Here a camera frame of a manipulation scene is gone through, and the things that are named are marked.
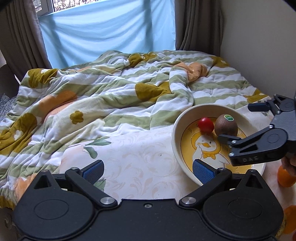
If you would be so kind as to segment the person's hand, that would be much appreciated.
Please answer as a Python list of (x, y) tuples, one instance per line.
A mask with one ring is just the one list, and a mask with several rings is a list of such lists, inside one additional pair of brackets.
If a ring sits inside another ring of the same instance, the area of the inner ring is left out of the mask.
[(296, 156), (285, 156), (281, 159), (283, 169), (285, 169), (290, 175), (296, 176)]

